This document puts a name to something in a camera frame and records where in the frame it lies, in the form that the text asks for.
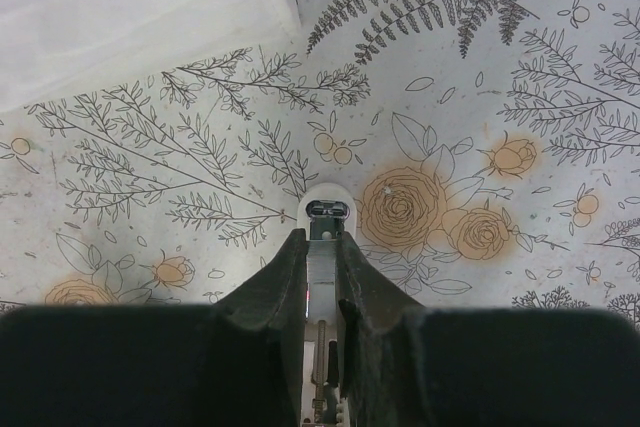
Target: floral pattern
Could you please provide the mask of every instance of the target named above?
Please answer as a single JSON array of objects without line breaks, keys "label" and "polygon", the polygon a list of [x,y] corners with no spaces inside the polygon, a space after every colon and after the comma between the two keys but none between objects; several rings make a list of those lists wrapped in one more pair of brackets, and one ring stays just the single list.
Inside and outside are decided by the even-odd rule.
[{"label": "floral pattern", "polygon": [[0,312],[216,302],[335,182],[420,302],[638,325],[639,2],[298,0],[306,38],[5,112]]}]

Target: floral tablecloth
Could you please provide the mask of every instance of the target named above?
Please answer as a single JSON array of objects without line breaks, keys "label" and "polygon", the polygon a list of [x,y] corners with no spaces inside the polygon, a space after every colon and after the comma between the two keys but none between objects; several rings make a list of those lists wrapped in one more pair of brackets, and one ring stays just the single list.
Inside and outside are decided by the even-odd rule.
[{"label": "floral tablecloth", "polygon": [[303,36],[0,116],[0,311],[215,302],[348,188],[432,306],[640,324],[640,0],[298,0]]}]

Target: white plastic bag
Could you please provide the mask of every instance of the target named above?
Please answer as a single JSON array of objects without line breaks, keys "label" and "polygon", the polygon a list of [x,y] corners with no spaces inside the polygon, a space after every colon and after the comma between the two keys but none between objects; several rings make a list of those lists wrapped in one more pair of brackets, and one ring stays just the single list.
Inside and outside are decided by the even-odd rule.
[{"label": "white plastic bag", "polygon": [[298,28],[291,0],[0,0],[0,111]]}]

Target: black plastic part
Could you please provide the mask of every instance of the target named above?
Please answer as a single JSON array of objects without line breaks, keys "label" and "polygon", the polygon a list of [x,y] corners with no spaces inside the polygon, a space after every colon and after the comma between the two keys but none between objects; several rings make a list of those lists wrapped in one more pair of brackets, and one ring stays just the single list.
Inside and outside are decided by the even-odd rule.
[{"label": "black plastic part", "polygon": [[352,426],[640,425],[640,337],[597,310],[430,310],[345,233],[341,393]]},{"label": "black plastic part", "polygon": [[26,307],[0,320],[0,426],[299,425],[304,230],[212,306]]}]

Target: orange rose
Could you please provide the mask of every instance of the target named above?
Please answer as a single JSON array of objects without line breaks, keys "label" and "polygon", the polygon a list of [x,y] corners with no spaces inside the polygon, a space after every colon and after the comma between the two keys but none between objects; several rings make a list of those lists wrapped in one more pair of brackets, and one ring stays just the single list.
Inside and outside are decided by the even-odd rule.
[{"label": "orange rose", "polygon": [[531,168],[538,155],[526,139],[505,142],[496,152],[484,152],[491,160],[490,168],[500,174],[520,175]]},{"label": "orange rose", "polygon": [[183,287],[193,280],[195,269],[191,262],[184,257],[164,259],[158,265],[151,267],[154,280],[171,287]]},{"label": "orange rose", "polygon": [[84,280],[70,280],[56,285],[45,297],[46,304],[115,304],[118,299],[100,287]]},{"label": "orange rose", "polygon": [[442,217],[442,227],[451,247],[472,260],[491,259],[509,240],[504,219],[486,209],[450,210]]},{"label": "orange rose", "polygon": [[440,225],[446,210],[444,189],[437,177],[411,168],[376,177],[364,191],[361,213],[364,236],[394,252],[422,250],[427,235]]}]

